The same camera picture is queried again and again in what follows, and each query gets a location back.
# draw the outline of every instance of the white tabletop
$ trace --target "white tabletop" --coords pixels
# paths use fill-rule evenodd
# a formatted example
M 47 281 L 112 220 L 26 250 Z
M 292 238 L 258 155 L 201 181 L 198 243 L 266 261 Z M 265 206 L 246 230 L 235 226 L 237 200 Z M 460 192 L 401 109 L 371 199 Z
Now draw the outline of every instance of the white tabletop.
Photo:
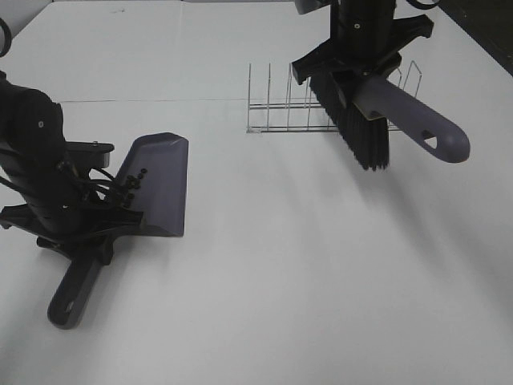
M 116 242 L 69 331 L 46 320 L 67 261 L 1 231 L 0 383 L 511 383 L 513 80 L 435 11 L 404 56 L 466 163 L 395 132 L 363 172 L 336 134 L 246 134 L 247 64 L 286 69 L 323 12 L 58 2 L 16 38 L 1 68 L 65 102 L 68 140 L 114 143 L 110 171 L 137 136 L 189 139 L 188 201 L 183 238 Z

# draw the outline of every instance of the brush bristles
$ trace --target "brush bristles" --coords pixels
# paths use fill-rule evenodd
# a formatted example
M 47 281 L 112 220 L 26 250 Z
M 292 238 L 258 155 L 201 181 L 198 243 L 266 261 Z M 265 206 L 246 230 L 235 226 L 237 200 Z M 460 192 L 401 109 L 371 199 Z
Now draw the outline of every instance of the brush bristles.
M 365 169 L 386 168 L 390 162 L 386 118 L 367 120 L 352 103 L 344 108 L 338 98 L 337 84 L 330 73 L 314 75 L 310 88 L 342 138 Z

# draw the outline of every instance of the brush handle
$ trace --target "brush handle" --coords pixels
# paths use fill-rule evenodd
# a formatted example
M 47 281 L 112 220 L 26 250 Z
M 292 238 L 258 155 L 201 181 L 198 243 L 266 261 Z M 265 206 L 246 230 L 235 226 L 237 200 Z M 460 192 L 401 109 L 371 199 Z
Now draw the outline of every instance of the brush handle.
M 471 144 L 460 127 L 381 76 L 366 79 L 355 92 L 353 103 L 368 120 L 385 116 L 440 160 L 459 163 L 470 155 Z M 433 137 L 436 147 L 426 142 Z

